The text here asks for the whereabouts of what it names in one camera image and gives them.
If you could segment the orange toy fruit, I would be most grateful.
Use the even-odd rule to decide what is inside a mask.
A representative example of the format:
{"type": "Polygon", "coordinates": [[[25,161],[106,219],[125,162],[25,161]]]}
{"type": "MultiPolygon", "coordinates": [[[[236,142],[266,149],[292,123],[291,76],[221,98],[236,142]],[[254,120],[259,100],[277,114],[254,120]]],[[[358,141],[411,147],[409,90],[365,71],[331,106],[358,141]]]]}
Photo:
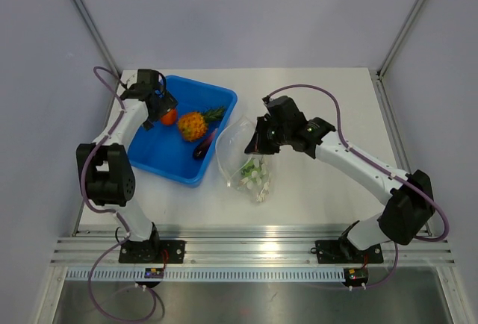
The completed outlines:
{"type": "Polygon", "coordinates": [[[161,117],[161,123],[165,126],[172,126],[178,119],[178,111],[174,108],[161,117]]]}

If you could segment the toy pineapple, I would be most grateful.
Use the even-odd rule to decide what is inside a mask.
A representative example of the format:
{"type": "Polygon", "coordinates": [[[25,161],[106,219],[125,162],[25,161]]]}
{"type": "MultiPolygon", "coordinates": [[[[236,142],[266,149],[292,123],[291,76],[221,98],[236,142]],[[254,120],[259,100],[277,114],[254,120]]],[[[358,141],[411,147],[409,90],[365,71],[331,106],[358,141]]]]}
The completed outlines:
{"type": "Polygon", "coordinates": [[[221,121],[226,108],[220,106],[206,111],[191,111],[182,115],[177,121],[177,129],[183,140],[193,142],[204,137],[212,122],[221,121]]]}

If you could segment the green toy ball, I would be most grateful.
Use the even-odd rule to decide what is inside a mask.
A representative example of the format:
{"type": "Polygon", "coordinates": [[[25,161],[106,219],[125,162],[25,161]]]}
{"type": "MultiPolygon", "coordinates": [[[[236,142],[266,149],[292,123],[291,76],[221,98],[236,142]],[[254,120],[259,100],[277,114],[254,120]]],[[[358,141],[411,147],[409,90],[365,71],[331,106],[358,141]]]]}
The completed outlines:
{"type": "Polygon", "coordinates": [[[263,178],[268,174],[265,163],[257,158],[247,162],[240,171],[240,183],[251,189],[254,185],[261,185],[263,178]]]}

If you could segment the clear zip top bag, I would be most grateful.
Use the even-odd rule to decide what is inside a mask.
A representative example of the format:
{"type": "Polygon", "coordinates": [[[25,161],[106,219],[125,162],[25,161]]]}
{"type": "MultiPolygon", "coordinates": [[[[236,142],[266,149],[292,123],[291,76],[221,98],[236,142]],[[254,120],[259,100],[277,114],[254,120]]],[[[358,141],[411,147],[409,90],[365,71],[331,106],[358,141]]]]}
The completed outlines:
{"type": "Polygon", "coordinates": [[[255,123],[242,116],[236,122],[227,126],[215,144],[215,152],[220,174],[226,186],[246,196],[251,202],[260,204],[265,202],[273,189],[273,159],[269,155],[247,155],[244,153],[246,145],[252,139],[255,123]],[[251,159],[257,158],[265,163],[268,174],[263,178],[263,183],[254,185],[249,189],[240,183],[240,171],[251,159]]]}

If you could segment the dark purple toy eggplant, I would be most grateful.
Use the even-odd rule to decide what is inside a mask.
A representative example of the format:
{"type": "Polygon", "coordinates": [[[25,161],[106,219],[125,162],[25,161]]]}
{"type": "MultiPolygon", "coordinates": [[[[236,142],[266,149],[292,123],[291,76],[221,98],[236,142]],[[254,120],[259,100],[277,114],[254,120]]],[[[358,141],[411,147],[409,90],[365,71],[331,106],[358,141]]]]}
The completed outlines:
{"type": "Polygon", "coordinates": [[[202,142],[193,150],[193,159],[202,160],[207,155],[207,152],[216,136],[217,129],[215,128],[202,142]]]}

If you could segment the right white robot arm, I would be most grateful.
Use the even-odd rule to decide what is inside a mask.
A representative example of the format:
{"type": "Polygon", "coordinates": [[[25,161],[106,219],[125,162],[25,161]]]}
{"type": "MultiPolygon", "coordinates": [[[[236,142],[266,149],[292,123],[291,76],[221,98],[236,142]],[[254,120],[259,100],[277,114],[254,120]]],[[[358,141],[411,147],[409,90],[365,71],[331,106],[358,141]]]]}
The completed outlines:
{"type": "Polygon", "coordinates": [[[248,155],[274,155],[281,146],[327,163],[359,183],[384,206],[383,212],[349,225],[334,241],[332,254],[344,263],[357,261],[371,247],[393,241],[407,245],[435,213],[429,203],[431,181],[419,170],[408,174],[368,154],[354,153],[335,126],[316,117],[279,121],[271,115],[257,118],[248,155]]]}

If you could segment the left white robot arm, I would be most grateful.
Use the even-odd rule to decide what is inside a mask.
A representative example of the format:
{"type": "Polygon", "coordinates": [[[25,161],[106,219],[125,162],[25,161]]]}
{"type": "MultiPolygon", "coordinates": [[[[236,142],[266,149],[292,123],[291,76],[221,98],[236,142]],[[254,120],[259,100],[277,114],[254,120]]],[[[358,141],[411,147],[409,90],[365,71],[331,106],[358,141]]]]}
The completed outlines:
{"type": "Polygon", "coordinates": [[[166,262],[168,254],[158,230],[136,200],[134,172],[128,148],[139,128],[150,130],[178,102],[167,90],[163,74],[137,71],[137,80],[115,93],[116,119],[92,142],[76,149],[78,177],[84,204],[96,214],[110,214],[125,231],[118,242],[119,260],[127,264],[166,262]]]}

